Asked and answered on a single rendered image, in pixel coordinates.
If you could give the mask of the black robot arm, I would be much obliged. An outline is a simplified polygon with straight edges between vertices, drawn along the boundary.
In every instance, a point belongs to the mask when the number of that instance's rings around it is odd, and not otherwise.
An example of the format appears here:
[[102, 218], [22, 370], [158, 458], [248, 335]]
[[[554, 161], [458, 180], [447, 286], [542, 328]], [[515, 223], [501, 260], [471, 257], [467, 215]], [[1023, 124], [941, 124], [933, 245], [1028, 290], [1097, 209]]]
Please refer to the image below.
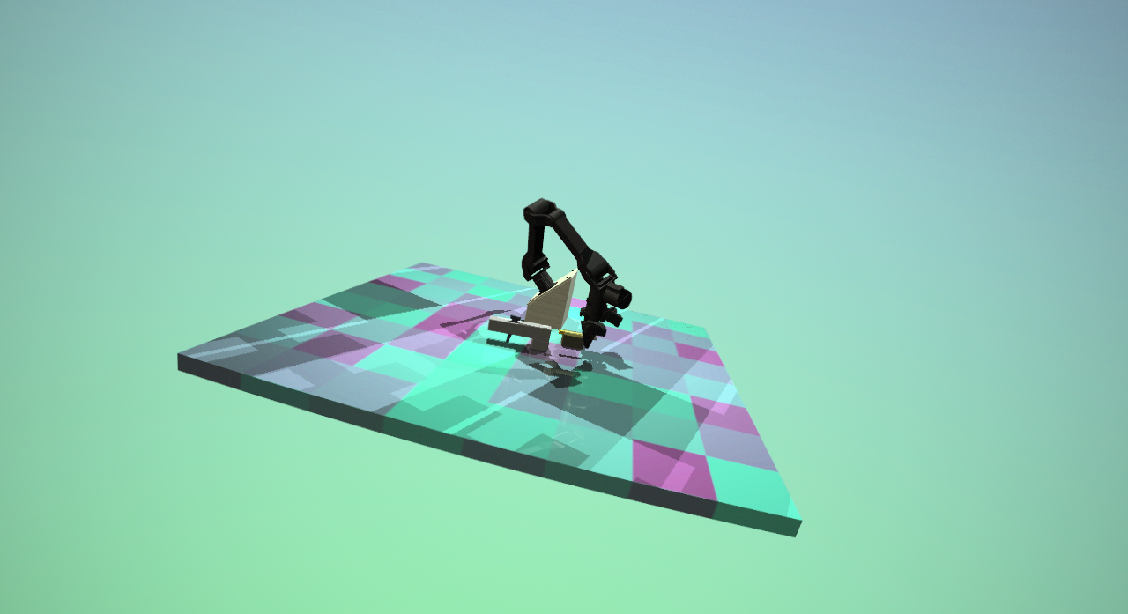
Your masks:
[[[525, 221], [529, 222], [528, 249], [523, 256], [525, 280], [527, 282], [534, 280], [534, 284], [538, 286], [540, 293], [547, 292], [552, 286], [559, 283], [553, 283], [546, 271], [550, 265], [543, 253], [545, 226], [552, 227], [559, 235], [561, 242], [567, 245], [569, 252], [578, 260], [582, 279], [590, 286], [589, 297], [592, 300], [601, 300], [613, 305], [610, 308], [605, 308], [601, 322], [611, 322], [615, 328], [618, 328], [623, 316], [617, 313], [617, 308], [626, 309], [631, 305], [632, 293], [624, 286], [615, 284], [618, 277], [607, 260], [596, 249], [588, 248], [587, 243], [569, 222], [567, 214], [559, 207], [556, 207], [555, 202], [539, 199], [531, 205], [523, 208], [523, 217]], [[539, 271], [540, 269], [541, 271]], [[537, 271], [538, 273], [534, 274]], [[609, 277], [603, 279], [607, 273]]]

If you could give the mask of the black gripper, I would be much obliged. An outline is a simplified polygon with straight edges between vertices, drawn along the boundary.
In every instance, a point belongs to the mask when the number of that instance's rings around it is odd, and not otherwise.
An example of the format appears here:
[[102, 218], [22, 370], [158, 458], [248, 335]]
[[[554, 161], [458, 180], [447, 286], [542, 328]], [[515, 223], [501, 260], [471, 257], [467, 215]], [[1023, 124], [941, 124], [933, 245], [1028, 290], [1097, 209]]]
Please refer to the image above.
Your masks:
[[607, 328], [603, 325], [603, 310], [607, 308], [607, 302], [601, 300], [592, 300], [589, 296], [587, 298], [587, 307], [582, 307], [580, 310], [580, 317], [584, 317], [581, 321], [582, 336], [584, 348], [589, 349], [594, 336], [607, 336]]

